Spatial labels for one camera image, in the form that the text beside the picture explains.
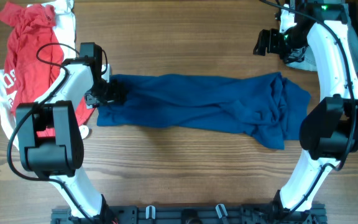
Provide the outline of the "blue t-shirt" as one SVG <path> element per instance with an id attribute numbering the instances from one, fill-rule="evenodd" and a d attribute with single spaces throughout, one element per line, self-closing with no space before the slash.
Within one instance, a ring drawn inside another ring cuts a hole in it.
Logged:
<path id="1" fill-rule="evenodd" d="M 101 106 L 98 126 L 206 129 L 246 134 L 270 149 L 300 137 L 311 95 L 282 74 L 236 79 L 167 74 L 113 75 L 126 102 Z"/>

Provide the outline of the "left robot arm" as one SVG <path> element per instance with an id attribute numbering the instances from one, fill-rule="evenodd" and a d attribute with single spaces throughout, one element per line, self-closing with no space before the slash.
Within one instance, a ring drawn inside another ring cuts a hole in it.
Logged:
<path id="1" fill-rule="evenodd" d="M 67 222 L 117 223 L 82 166 L 85 150 L 75 111 L 81 101 L 90 109 L 121 105 L 127 91 L 109 80 L 107 55 L 99 45 L 83 42 L 76 54 L 57 65 L 61 74 L 42 96 L 16 108 L 7 162 L 22 179 L 55 186 L 70 206 Z"/>

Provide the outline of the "folded light blue jeans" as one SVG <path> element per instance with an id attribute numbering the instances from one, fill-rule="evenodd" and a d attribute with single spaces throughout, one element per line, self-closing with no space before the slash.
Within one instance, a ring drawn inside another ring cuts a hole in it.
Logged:
<path id="1" fill-rule="evenodd" d="M 356 32 L 351 24 L 351 18 L 349 17 L 349 6 L 345 0 L 324 0 L 324 4 L 340 4 L 344 7 L 347 16 L 347 26 L 348 26 L 348 39 L 349 39 L 349 50 L 351 52 L 352 61 L 354 64 L 355 71 L 358 72 L 358 37 Z M 316 72 L 316 62 L 314 55 L 309 47 L 306 47 L 305 60 L 303 62 L 293 62 L 286 64 L 288 67 L 306 70 L 311 72 Z"/>

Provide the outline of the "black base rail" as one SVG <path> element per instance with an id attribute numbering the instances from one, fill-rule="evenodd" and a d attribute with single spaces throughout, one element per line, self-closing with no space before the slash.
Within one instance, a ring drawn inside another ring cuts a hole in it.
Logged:
<path id="1" fill-rule="evenodd" d="M 119 223 L 126 224 L 186 224 L 186 223 L 307 223 L 327 224 L 325 205 L 314 204 L 305 212 L 294 212 L 283 220 L 269 220 L 269 207 L 265 204 L 245 204 L 227 207 L 148 207 L 115 206 L 110 208 Z"/>

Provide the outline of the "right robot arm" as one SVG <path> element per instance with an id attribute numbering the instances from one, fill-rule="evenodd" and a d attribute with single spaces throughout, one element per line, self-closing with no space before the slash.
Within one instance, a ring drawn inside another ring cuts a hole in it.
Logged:
<path id="1" fill-rule="evenodd" d="M 304 223 L 331 171 L 340 171 L 358 150 L 358 77 L 349 47 L 349 20 L 341 3 L 274 2 L 279 29 L 263 30 L 256 55 L 311 50 L 319 79 L 319 104 L 302 121 L 298 163 L 270 204 L 270 223 Z"/>

